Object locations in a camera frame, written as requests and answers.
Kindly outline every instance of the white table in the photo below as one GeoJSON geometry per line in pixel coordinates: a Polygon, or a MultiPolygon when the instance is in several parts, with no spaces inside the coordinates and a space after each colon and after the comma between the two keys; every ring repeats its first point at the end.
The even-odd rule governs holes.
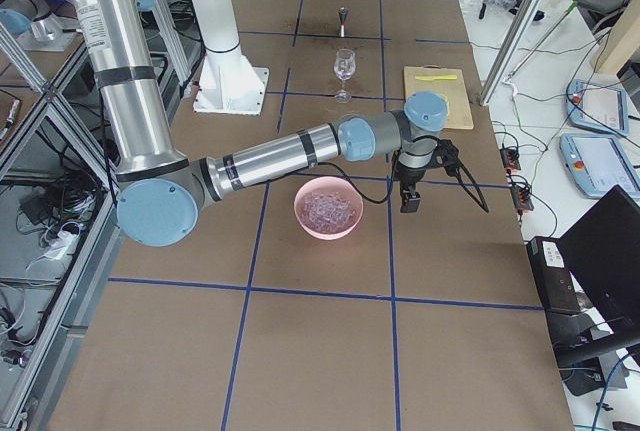
{"type": "MultiPolygon", "coordinates": [[[[459,0],[464,16],[469,40],[474,48],[474,57],[480,79],[486,80],[489,70],[498,54],[497,48],[502,44],[512,23],[513,15],[506,10],[495,6],[489,6],[484,19],[479,19],[482,0],[459,0]]],[[[520,46],[532,48],[550,26],[555,24],[564,11],[569,7],[571,0],[542,0],[539,8],[545,12],[545,18],[533,23],[520,46]]],[[[555,95],[564,95],[567,83],[574,75],[578,64],[586,54],[597,52],[598,46],[592,44],[594,37],[589,31],[584,20],[577,11],[572,12],[563,23],[554,31],[541,47],[542,50],[561,52],[569,49],[580,50],[567,52],[560,55],[535,53],[521,68],[514,83],[519,93],[524,93],[539,99],[555,95]]],[[[526,50],[516,53],[511,66],[513,67],[527,54],[526,50]]],[[[614,84],[618,78],[613,75],[593,74],[590,64],[590,56],[580,66],[576,78],[591,80],[602,84],[614,84]]],[[[582,133],[568,123],[566,118],[566,106],[563,96],[545,102],[537,102],[524,96],[517,96],[515,104],[510,87],[500,85],[496,94],[492,97],[489,106],[491,118],[495,121],[496,132],[506,131],[514,135],[522,145],[536,145],[542,148],[529,133],[544,143],[549,150],[540,158],[540,151],[533,146],[525,146],[520,149],[520,164],[522,171],[518,174],[524,176],[529,182],[533,181],[533,193],[544,200],[558,217],[557,229],[554,236],[561,236],[570,228],[586,211],[593,206],[595,200],[586,198],[576,187],[570,177],[559,149],[559,136],[564,133],[582,133]]],[[[631,100],[629,100],[629,112],[638,115],[631,100]]],[[[630,138],[640,142],[640,123],[631,122],[630,138]]],[[[504,134],[496,134],[498,145],[514,145],[514,140],[504,134]]],[[[640,149],[626,141],[622,146],[627,152],[633,164],[640,164],[640,149]]],[[[533,236],[547,236],[554,228],[554,218],[551,212],[539,201],[534,200],[534,211],[527,213],[522,221],[522,236],[525,241],[533,236]]],[[[599,322],[597,312],[592,318],[599,322]]],[[[637,369],[635,363],[628,359],[625,365],[637,369]]],[[[612,421],[627,421],[640,424],[640,375],[631,373],[627,379],[628,390],[607,393],[605,402],[613,406],[614,410],[600,413],[598,426],[612,429],[612,421]]],[[[595,413],[595,403],[600,399],[601,390],[591,392],[581,397],[575,397],[566,391],[567,400],[571,409],[573,420],[578,425],[591,425],[595,413]]]]}

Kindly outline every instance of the black band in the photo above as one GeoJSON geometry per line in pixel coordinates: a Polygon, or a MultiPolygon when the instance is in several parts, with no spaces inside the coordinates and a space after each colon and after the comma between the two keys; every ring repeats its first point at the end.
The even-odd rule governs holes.
{"type": "Polygon", "coordinates": [[[313,141],[311,140],[311,136],[306,131],[298,131],[296,133],[302,142],[302,147],[304,148],[304,152],[307,155],[307,163],[310,168],[313,168],[316,164],[318,164],[318,157],[316,156],[316,148],[313,145],[313,141]]]}
{"type": "Polygon", "coordinates": [[[398,130],[400,131],[400,138],[403,141],[413,141],[411,138],[411,125],[409,124],[409,119],[407,115],[404,114],[404,111],[390,111],[394,118],[396,118],[396,123],[398,123],[398,130]]]}
{"type": "Polygon", "coordinates": [[[211,51],[212,53],[216,53],[216,54],[224,54],[224,53],[230,53],[234,49],[237,49],[239,46],[240,46],[240,41],[238,41],[238,44],[236,44],[233,48],[227,49],[226,51],[216,51],[211,48],[207,48],[207,51],[211,51]]]}
{"type": "Polygon", "coordinates": [[[204,179],[204,184],[207,186],[207,190],[211,195],[211,199],[215,202],[222,201],[222,198],[216,191],[216,188],[213,187],[213,181],[211,181],[211,173],[209,172],[209,165],[207,164],[207,158],[202,158],[199,162],[200,172],[202,173],[202,179],[204,179]]]}
{"type": "Polygon", "coordinates": [[[333,123],[328,123],[328,124],[329,124],[329,128],[331,128],[331,132],[333,133],[333,137],[336,140],[336,146],[338,147],[338,156],[340,156],[342,154],[342,149],[340,148],[340,138],[338,138],[338,132],[336,131],[336,128],[333,125],[333,123]]]}
{"type": "Polygon", "coordinates": [[[229,181],[231,181],[231,187],[234,191],[238,191],[244,186],[240,181],[240,177],[238,176],[238,170],[236,169],[236,163],[233,161],[233,155],[227,154],[222,158],[222,163],[224,164],[224,170],[227,172],[227,176],[229,177],[229,181]]]}
{"type": "Polygon", "coordinates": [[[49,16],[51,16],[53,14],[53,11],[49,10],[49,12],[47,14],[43,14],[42,16],[40,16],[39,18],[35,18],[33,20],[33,22],[35,23],[36,21],[40,21],[42,19],[47,19],[49,16]]]}
{"type": "Polygon", "coordinates": [[[118,181],[128,183],[130,181],[141,181],[143,179],[155,178],[162,174],[173,173],[189,166],[188,159],[181,159],[170,164],[164,164],[157,168],[144,169],[142,171],[134,171],[132,173],[118,174],[118,181]]]}
{"type": "Polygon", "coordinates": [[[140,79],[156,79],[153,66],[135,66],[132,68],[111,68],[95,73],[98,88],[128,83],[140,79]]]}

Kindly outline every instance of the white pillar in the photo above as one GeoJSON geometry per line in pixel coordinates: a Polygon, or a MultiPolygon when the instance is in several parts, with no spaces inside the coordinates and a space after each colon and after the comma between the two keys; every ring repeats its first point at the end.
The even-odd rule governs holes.
{"type": "Polygon", "coordinates": [[[194,105],[199,112],[260,114],[269,70],[242,54],[231,0],[192,0],[207,54],[194,105]]]}

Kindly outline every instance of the power strip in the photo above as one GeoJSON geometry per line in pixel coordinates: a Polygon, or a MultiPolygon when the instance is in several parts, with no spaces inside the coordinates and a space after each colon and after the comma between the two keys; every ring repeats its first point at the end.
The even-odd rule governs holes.
{"type": "Polygon", "coordinates": [[[518,151],[514,148],[501,148],[500,158],[502,159],[502,165],[507,174],[520,171],[520,160],[518,159],[518,151]]]}
{"type": "Polygon", "coordinates": [[[518,183],[511,183],[511,199],[516,211],[519,213],[527,213],[533,211],[533,201],[531,201],[531,193],[527,192],[523,186],[518,183]]]}

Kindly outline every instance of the black bracket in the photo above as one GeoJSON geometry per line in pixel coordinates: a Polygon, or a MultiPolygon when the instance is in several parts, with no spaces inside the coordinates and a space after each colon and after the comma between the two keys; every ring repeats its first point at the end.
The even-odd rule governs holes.
{"type": "Polygon", "coordinates": [[[427,169],[444,168],[447,176],[455,178],[460,171],[460,159],[458,148],[450,139],[441,139],[433,150],[427,169]]]}
{"type": "Polygon", "coordinates": [[[402,198],[402,205],[400,206],[401,213],[415,213],[420,207],[420,193],[416,191],[415,186],[400,185],[400,197],[402,198]]]}

